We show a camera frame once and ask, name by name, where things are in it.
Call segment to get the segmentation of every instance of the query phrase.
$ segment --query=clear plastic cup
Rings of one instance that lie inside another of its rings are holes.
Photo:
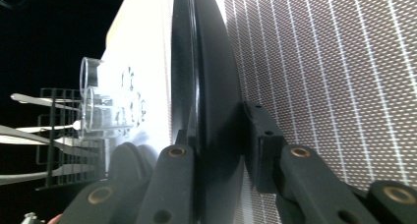
[[[81,103],[81,139],[115,138],[143,121],[143,101],[136,92],[108,92],[88,86]]]
[[[80,94],[85,96],[88,86],[98,87],[98,68],[104,62],[98,59],[84,57],[80,69]]]

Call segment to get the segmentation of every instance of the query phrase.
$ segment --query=black curved edge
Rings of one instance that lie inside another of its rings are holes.
[[[215,0],[174,0],[172,133],[196,151],[196,217],[233,223],[243,175],[244,110],[234,54]]]

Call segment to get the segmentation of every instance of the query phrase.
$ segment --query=grid patterned background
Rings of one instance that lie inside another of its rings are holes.
[[[417,188],[417,0],[216,0],[243,95],[341,181]],[[280,223],[245,173],[236,223]]]

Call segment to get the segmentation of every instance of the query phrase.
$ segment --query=metal rack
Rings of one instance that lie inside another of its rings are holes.
[[[50,100],[52,105],[49,114],[39,115],[37,118],[39,127],[50,128],[50,130],[40,130],[37,133],[41,137],[49,138],[50,141],[48,146],[40,145],[36,150],[36,163],[45,165],[47,172],[44,187],[37,190],[89,183],[104,178],[106,175],[104,140],[80,141],[78,131],[71,126],[80,120],[80,92],[74,89],[42,88],[40,97]],[[68,108],[59,108],[57,104]],[[57,141],[73,146],[57,148],[55,146]],[[85,152],[85,154],[94,154],[94,156],[74,155],[75,150]],[[70,174],[54,171],[64,164]]]

